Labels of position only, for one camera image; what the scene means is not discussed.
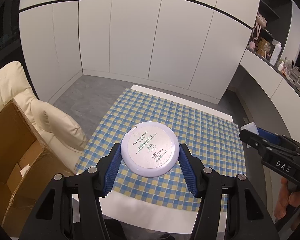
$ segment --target blue and yellow checkered cloth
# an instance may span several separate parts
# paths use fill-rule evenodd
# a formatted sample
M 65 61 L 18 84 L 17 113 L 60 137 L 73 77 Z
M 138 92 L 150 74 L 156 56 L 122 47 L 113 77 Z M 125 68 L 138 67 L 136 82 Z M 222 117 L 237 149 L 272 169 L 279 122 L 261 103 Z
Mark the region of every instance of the blue and yellow checkered cloth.
M 222 175 L 246 173 L 238 126 L 200 110 L 139 91 L 126 89 L 103 117 L 76 164 L 79 172 L 95 166 L 114 143 L 140 122 L 153 121 L 173 130 L 193 156 Z M 113 190 L 136 199 L 170 208 L 198 211 L 200 200 L 188 191 L 179 162 L 157 178 L 134 174 L 121 162 Z M 221 211 L 227 208 L 222 197 Z

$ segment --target silver screw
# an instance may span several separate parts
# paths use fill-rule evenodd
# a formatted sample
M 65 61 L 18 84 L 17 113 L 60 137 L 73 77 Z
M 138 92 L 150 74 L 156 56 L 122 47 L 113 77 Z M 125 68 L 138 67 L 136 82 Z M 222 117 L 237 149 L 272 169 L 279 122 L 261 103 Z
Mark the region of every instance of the silver screw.
M 97 168 L 96 167 L 90 167 L 89 169 L 88 169 L 88 172 L 89 173 L 95 173 L 97 171 Z
M 239 180 L 245 180 L 247 177 L 245 176 L 245 175 L 243 175 L 243 174 L 239 174 L 238 175 L 238 179 Z
M 211 173 L 212 172 L 212 169 L 210 168 L 210 167 L 204 167 L 203 168 L 203 171 L 205 172 L 205 173 Z
M 54 179 L 55 180 L 60 180 L 60 179 L 62 179 L 62 174 L 56 174 L 56 175 L 54 175 Z

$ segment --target round label sticker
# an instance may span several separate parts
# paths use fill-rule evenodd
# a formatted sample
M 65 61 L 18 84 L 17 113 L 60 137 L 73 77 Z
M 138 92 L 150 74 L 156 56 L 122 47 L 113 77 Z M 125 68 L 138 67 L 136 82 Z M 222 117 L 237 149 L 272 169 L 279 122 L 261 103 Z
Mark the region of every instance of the round label sticker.
M 128 141 L 131 159 L 143 168 L 157 168 L 170 158 L 172 142 L 159 127 L 145 126 L 134 131 Z

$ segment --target tile floor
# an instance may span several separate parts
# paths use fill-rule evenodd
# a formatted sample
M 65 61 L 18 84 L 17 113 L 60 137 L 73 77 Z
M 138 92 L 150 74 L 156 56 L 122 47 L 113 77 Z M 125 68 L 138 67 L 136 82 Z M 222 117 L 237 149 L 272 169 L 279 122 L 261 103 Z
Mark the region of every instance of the tile floor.
M 133 83 L 95 76 L 81 76 L 65 93 L 54 103 L 54 106 L 72 116 L 90 138 L 103 116 L 126 88 Z M 171 91 L 141 85 L 195 103 L 213 108 L 232 116 L 234 123 L 239 127 L 245 125 L 247 115 L 237 95 L 226 90 L 220 102 L 216 105 L 201 99 Z M 247 177 L 266 204 L 266 183 L 260 157 L 252 148 L 243 145 Z

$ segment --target cream cushion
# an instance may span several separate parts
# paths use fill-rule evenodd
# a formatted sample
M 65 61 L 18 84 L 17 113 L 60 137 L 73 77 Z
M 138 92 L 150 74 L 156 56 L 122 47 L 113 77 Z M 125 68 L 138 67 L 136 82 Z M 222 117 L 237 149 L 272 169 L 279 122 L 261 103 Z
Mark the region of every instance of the cream cushion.
M 87 144 L 82 128 L 60 109 L 35 97 L 18 61 L 0 69 L 0 111 L 13 98 L 56 156 L 76 173 L 75 164 Z

